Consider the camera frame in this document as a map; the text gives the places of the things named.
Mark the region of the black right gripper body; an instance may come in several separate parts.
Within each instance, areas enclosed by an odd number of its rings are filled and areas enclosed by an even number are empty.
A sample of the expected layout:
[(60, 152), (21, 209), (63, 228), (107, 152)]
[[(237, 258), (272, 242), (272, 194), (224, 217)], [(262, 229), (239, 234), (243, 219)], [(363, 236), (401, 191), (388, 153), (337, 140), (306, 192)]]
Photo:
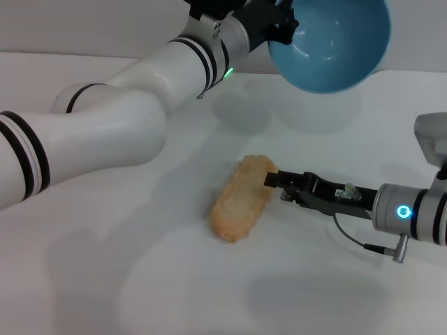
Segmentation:
[(377, 191), (357, 187), (360, 199), (343, 198), (345, 185), (331, 182), (311, 172), (302, 174), (279, 171), (279, 188), (296, 191), (300, 195), (299, 206), (316, 210), (326, 216), (344, 214), (357, 218), (370, 219)]

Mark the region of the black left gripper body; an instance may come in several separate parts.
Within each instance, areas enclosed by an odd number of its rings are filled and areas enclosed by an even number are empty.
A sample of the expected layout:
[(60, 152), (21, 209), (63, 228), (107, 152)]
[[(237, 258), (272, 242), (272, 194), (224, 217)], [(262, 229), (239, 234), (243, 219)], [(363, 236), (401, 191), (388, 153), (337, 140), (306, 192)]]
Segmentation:
[(248, 35), (250, 52), (269, 41), (269, 31), (274, 24), (289, 21), (274, 19), (275, 2), (250, 1), (233, 13), (233, 17), (242, 24)]

